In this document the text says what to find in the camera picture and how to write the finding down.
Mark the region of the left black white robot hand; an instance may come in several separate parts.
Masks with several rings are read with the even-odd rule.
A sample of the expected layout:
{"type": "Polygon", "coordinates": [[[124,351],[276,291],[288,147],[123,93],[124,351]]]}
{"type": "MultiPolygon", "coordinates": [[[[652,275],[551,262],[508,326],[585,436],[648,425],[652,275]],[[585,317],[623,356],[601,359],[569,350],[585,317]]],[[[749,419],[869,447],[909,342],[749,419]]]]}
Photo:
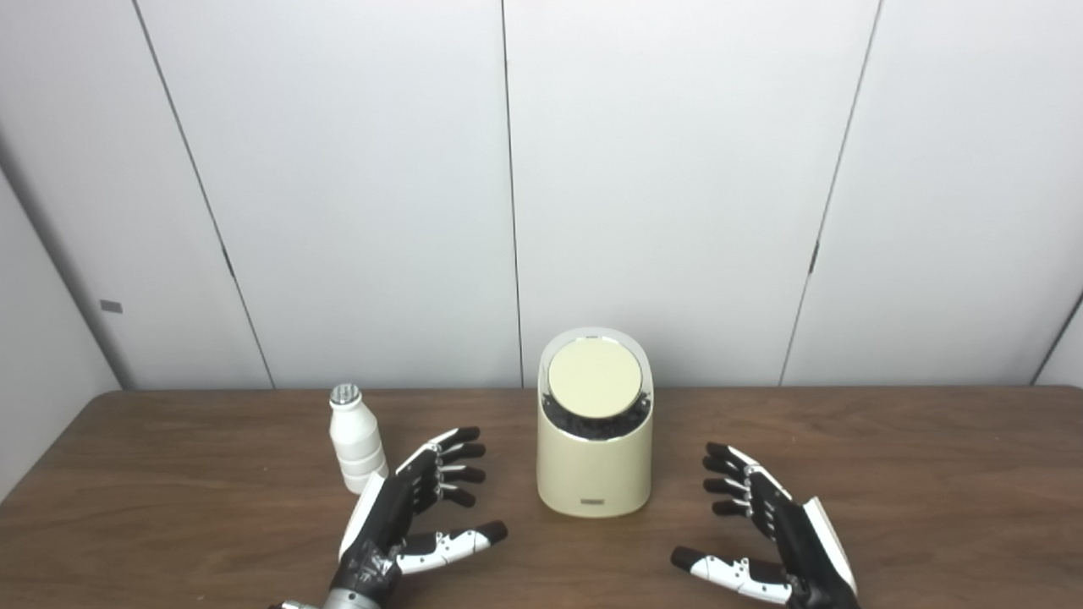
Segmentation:
{"type": "Polygon", "coordinates": [[[405,576],[460,562],[509,535],[500,520],[475,528],[412,532],[416,516],[438,502],[477,504],[461,482],[481,483],[485,472],[465,465],[482,458],[477,425],[434,436],[396,470],[373,475],[349,517],[325,608],[387,608],[405,576]]]}

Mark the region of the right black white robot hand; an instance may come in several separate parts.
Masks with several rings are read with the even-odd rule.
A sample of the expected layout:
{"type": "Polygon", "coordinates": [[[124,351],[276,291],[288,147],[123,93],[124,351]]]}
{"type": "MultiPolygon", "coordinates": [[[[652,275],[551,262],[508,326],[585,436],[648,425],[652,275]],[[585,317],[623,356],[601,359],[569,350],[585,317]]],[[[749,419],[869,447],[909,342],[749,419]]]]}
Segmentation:
{"type": "Polygon", "coordinates": [[[746,518],[778,550],[778,562],[720,557],[677,546],[671,563],[699,579],[758,601],[786,608],[858,608],[854,571],[819,497],[797,502],[770,471],[738,448],[716,442],[701,459],[721,517],[746,518]]]}

